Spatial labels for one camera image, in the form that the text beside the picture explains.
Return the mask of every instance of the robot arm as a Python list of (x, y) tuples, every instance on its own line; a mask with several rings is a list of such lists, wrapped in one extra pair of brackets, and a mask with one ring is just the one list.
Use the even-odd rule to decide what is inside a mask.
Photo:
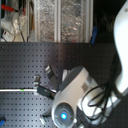
[[(127, 72), (128, 72), (128, 61), (127, 61), (127, 47), (128, 47), (128, 1), (124, 4), (122, 9), (115, 20), (114, 26), (114, 37), (117, 52), (121, 61), (122, 72), (115, 81), (115, 86), (122, 95), (127, 90)], [(102, 102), (102, 105), (96, 109), (93, 104), (98, 103), (103, 95), (101, 94), (103, 90), (97, 88), (90, 93), (91, 89), (96, 88), (98, 85), (90, 76), (87, 70), (83, 67), (74, 68), (67, 78), (62, 83), (62, 89), (55, 96), (52, 107), (52, 119), (55, 125), (59, 128), (71, 128), (76, 122), (76, 108), (77, 106), (84, 112), (88, 117), (96, 116), (102, 112), (102, 107), (105, 105), (107, 110), (105, 115), (109, 115), (110, 107), (113, 103), (118, 101), (114, 92), (111, 92), (111, 97), (107, 99), (107, 102)], [(90, 121), (89, 123), (97, 125), (101, 118), (97, 120)]]

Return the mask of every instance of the perforated metal panel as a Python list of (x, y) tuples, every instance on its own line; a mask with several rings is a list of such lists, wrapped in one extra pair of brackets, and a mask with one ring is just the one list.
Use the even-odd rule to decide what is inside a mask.
[[(51, 65), (56, 76), (60, 77), (63, 69), (70, 70), (75, 66), (84, 66), (97, 83), (102, 84), (109, 77), (115, 51), (113, 44), (90, 46), (89, 44), (1, 43), (0, 88), (32, 88), (34, 75), (41, 76), (42, 86), (50, 87), (51, 83), (44, 73), (47, 65)], [(101, 127), (128, 127), (127, 97), (116, 107), (114, 115)], [(50, 99), (35, 96), (32, 92), (0, 93), (0, 117), (4, 116), (7, 119), (2, 127), (55, 127), (51, 119), (45, 126), (39, 121), (40, 115), (51, 106)], [(82, 120), (87, 127), (86, 120), (84, 118)]]

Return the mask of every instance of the cable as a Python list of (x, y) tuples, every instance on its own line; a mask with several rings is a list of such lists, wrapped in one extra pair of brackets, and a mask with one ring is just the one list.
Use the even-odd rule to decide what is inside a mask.
[[(116, 85), (115, 85), (115, 80), (117, 78), (118, 64), (119, 64), (119, 56), (118, 56), (118, 53), (116, 52), (116, 54), (114, 56), (114, 59), (112, 61), (112, 64), (111, 64), (110, 77), (109, 77), (107, 83), (92, 88), (84, 96), (84, 98), (85, 98), (88, 94), (93, 93), (94, 90), (96, 90), (98, 88), (102, 88), (102, 87), (104, 88), (101, 93), (97, 94), (94, 98), (92, 98), (88, 102), (88, 106), (89, 107), (95, 107), (95, 110), (93, 112), (93, 116), (92, 117), (88, 117), (87, 115), (85, 115), (90, 120), (90, 124), (88, 126), (89, 128), (91, 127), (92, 121), (98, 120), (99, 121), (98, 123), (100, 125), (101, 122), (103, 121), (104, 117), (105, 118), (109, 118), (113, 114), (114, 107), (113, 107), (113, 102), (112, 102), (112, 98), (111, 98), (112, 92), (115, 93), (117, 98), (119, 98), (119, 99), (123, 98), (123, 95), (117, 90)], [(102, 96), (102, 97), (100, 98), (98, 103), (91, 104), (94, 100), (96, 100), (100, 96)], [(108, 115), (106, 115), (107, 103), (108, 103), (109, 98), (111, 100), (111, 111), (108, 113)], [(101, 112), (99, 114), (95, 115), (95, 112), (96, 112), (97, 108), (101, 108)]]
[(22, 33), (22, 31), (21, 31), (21, 36), (22, 36), (22, 39), (23, 39), (23, 42), (25, 42), (25, 39), (24, 39), (24, 36), (23, 36), (23, 33)]
[[(27, 42), (29, 41), (29, 39), (30, 39), (30, 35), (27, 37)], [(30, 42), (30, 41), (29, 41)]]
[[(33, 1), (31, 0), (30, 2), (30, 5), (31, 5), (31, 8), (32, 8), (32, 13), (34, 13), (34, 4), (33, 4)], [(31, 30), (33, 28), (33, 14), (32, 14), (32, 24), (31, 24)]]

